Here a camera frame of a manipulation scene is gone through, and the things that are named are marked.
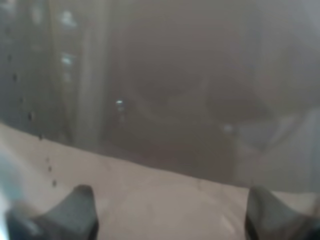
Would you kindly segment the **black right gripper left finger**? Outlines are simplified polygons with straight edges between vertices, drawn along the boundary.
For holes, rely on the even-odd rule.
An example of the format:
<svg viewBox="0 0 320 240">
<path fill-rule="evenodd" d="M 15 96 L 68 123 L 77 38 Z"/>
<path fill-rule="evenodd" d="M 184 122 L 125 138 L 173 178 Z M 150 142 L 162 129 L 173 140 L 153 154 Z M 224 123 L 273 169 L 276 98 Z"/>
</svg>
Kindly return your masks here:
<svg viewBox="0 0 320 240">
<path fill-rule="evenodd" d="M 10 240 L 96 240 L 99 220 L 93 188 L 78 185 L 44 214 L 26 217 L 17 210 L 6 213 Z"/>
</svg>

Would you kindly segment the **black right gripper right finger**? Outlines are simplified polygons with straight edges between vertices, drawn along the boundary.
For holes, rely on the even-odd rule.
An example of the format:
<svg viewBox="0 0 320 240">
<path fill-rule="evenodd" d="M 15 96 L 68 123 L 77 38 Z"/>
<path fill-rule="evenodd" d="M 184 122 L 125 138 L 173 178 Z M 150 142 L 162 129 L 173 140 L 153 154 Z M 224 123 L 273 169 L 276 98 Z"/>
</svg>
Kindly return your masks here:
<svg viewBox="0 0 320 240">
<path fill-rule="evenodd" d="M 247 240 L 318 240 L 320 218 L 292 209 L 263 187 L 252 187 L 244 233 Z"/>
</svg>

